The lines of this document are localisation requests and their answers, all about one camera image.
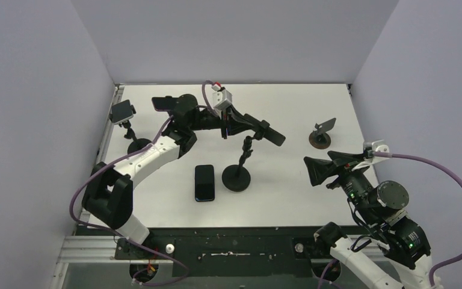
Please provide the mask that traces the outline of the black smartphone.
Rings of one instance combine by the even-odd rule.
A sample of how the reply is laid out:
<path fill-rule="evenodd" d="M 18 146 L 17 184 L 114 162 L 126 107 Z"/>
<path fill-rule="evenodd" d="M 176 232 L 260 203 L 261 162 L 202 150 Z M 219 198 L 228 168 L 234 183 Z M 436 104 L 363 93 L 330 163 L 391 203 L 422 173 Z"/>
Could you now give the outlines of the black smartphone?
<path fill-rule="evenodd" d="M 286 137 L 275 129 L 272 129 L 266 120 L 258 120 L 249 114 L 245 114 L 244 119 L 251 124 L 251 130 L 254 131 L 253 138 L 255 140 L 266 139 L 279 147 L 285 142 Z"/>
<path fill-rule="evenodd" d="M 210 202 L 215 199 L 215 173 L 213 165 L 195 166 L 194 199 L 197 202 Z"/>

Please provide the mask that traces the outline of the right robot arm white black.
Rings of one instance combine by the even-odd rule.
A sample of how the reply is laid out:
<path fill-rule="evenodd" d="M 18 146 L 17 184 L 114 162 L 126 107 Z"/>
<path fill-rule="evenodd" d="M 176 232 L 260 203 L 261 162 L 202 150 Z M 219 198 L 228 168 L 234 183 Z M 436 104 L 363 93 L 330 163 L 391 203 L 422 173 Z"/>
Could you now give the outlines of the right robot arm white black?
<path fill-rule="evenodd" d="M 372 185 L 365 172 L 386 160 L 388 151 L 365 149 L 361 154 L 328 152 L 329 159 L 304 157 L 310 183 L 341 188 L 353 220 L 366 230 L 367 240 L 358 244 L 334 222 L 314 233 L 318 255 L 331 256 L 349 268 L 368 288 L 441 288 L 431 271 L 431 246 L 424 230 L 405 208 L 407 190 L 396 181 Z"/>

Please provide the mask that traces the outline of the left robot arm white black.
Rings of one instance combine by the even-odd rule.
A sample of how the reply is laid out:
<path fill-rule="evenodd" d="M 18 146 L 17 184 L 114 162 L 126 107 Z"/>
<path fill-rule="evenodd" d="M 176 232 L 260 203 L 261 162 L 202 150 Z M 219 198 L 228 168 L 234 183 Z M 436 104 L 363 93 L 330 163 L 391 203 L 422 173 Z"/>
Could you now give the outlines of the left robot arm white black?
<path fill-rule="evenodd" d="M 196 131 L 219 129 L 222 137 L 227 138 L 251 130 L 257 140 L 267 138 L 270 131 L 268 122 L 241 114 L 231 104 L 216 114 L 213 107 L 200 105 L 191 94 L 173 100 L 168 120 L 150 143 L 109 164 L 97 164 L 82 186 L 85 189 L 83 209 L 103 222 L 102 229 L 128 241 L 130 250 L 139 258 L 147 258 L 155 251 L 150 229 L 133 214 L 133 192 L 137 184 L 187 154 L 197 141 Z"/>

